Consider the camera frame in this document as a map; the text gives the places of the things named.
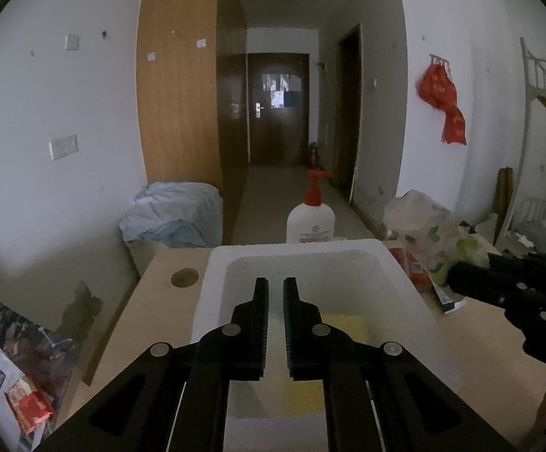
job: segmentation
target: white lotion bottle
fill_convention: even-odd
[[[293,208],[287,217],[286,243],[312,243],[330,241],[334,237],[335,214],[322,202],[317,181],[323,176],[333,176],[322,170],[308,170],[311,184],[304,203]]]

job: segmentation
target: red package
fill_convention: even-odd
[[[432,281],[428,277],[425,268],[410,251],[404,247],[390,248],[389,250],[419,292],[432,289]]]
[[[5,397],[24,436],[36,430],[43,421],[55,413],[29,376],[22,377],[11,386],[5,392]]]
[[[466,144],[465,119],[457,107],[457,89],[447,75],[444,64],[430,65],[419,84],[418,95],[432,107],[447,114],[442,140],[447,144]]]

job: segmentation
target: round hole in table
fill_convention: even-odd
[[[184,268],[172,274],[170,283],[175,287],[184,289],[191,287],[199,280],[199,273],[193,268]]]

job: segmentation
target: bottle label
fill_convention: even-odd
[[[313,226],[311,232],[301,232],[301,243],[317,243],[318,241],[329,241],[329,231],[321,231],[320,227]]]

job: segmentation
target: red bottle cap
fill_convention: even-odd
[[[317,185],[317,182],[320,178],[323,178],[324,176],[327,176],[328,178],[332,178],[334,175],[329,172],[325,172],[323,170],[308,170],[308,176],[310,176],[311,184],[308,186],[307,191],[304,195],[304,203],[306,205],[321,205],[322,197],[321,197],[321,191],[319,190],[319,186]]]

